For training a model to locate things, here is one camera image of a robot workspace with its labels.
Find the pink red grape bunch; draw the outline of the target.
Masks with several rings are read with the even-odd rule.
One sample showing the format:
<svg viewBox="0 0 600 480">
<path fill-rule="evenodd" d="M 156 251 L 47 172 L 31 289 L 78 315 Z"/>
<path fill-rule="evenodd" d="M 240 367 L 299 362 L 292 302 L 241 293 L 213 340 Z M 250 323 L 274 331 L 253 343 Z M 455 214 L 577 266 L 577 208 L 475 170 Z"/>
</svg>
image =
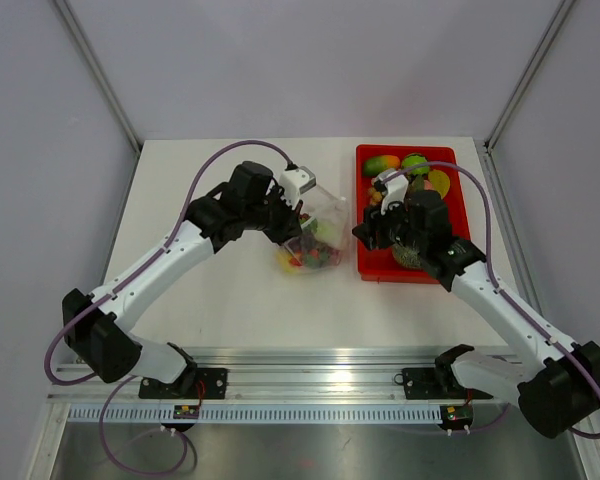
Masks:
<svg viewBox="0 0 600 480">
<path fill-rule="evenodd" d="M 342 252 L 339 249 L 331 247 L 321 248 L 318 250 L 319 267 L 326 268 L 329 266 L 337 266 L 341 262 Z"/>
</svg>

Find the clear zip top bag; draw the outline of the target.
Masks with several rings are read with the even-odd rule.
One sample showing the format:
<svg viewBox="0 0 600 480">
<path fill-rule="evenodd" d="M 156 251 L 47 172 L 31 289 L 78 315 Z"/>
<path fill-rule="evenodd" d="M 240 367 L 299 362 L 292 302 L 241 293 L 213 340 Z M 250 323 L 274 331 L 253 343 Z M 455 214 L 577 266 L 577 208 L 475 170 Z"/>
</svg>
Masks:
<svg viewBox="0 0 600 480">
<path fill-rule="evenodd" d="M 301 197 L 302 232 L 276 251 L 276 260 L 289 274 L 315 273 L 337 267 L 347 248 L 349 205 L 321 186 Z"/>
</svg>

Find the yellow mango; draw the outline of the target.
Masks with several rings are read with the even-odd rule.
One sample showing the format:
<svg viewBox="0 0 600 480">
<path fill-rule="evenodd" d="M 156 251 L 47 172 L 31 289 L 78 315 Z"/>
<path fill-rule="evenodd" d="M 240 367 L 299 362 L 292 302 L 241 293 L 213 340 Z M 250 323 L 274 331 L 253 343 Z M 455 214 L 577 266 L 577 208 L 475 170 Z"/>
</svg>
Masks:
<svg viewBox="0 0 600 480">
<path fill-rule="evenodd" d="M 275 258 L 279 266 L 285 273 L 299 274 L 302 272 L 302 264 L 288 252 L 277 251 L 275 254 Z"/>
</svg>

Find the dark red grape bunch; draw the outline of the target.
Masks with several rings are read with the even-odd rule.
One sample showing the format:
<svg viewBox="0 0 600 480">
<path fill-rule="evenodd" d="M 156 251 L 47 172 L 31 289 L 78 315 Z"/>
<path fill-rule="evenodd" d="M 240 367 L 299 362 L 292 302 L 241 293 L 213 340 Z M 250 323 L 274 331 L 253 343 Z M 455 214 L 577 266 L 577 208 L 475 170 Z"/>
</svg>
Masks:
<svg viewBox="0 0 600 480">
<path fill-rule="evenodd" d="M 292 242 L 292 251 L 300 256 L 320 255 L 323 247 L 324 243 L 319 241 L 311 231 L 303 232 Z"/>
</svg>

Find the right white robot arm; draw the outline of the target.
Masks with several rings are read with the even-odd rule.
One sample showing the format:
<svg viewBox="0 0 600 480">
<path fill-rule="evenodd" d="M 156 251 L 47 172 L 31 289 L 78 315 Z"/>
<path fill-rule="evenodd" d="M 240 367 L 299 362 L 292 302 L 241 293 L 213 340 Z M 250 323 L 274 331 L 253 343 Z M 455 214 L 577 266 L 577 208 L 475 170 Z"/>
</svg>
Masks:
<svg viewBox="0 0 600 480">
<path fill-rule="evenodd" d="M 419 191 L 405 202 L 368 206 L 352 233 L 368 250 L 414 247 L 422 269 L 477 312 L 519 360 L 510 364 L 469 345 L 453 347 L 434 363 L 440 393 L 478 390 L 504 400 L 546 438 L 573 431 L 600 410 L 600 347 L 575 342 L 509 292 L 489 257 L 453 234 L 438 193 Z"/>
</svg>

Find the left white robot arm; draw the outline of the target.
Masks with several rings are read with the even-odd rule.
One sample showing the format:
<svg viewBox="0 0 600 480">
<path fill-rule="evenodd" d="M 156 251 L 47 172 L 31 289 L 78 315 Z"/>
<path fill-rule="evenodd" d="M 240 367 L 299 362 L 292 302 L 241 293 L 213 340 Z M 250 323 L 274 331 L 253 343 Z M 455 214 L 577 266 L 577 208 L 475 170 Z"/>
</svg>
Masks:
<svg viewBox="0 0 600 480">
<path fill-rule="evenodd" d="M 315 185 L 304 167 L 275 178 L 261 164 L 242 162 L 228 181 L 191 201 L 163 244 L 120 277 L 89 294 L 74 289 L 64 297 L 66 345 L 105 383 L 134 375 L 172 398 L 188 396 L 198 380 L 193 358 L 173 343 L 134 335 L 135 324 L 173 283 L 244 232 L 261 231 L 275 244 L 299 235 L 302 196 Z"/>
</svg>

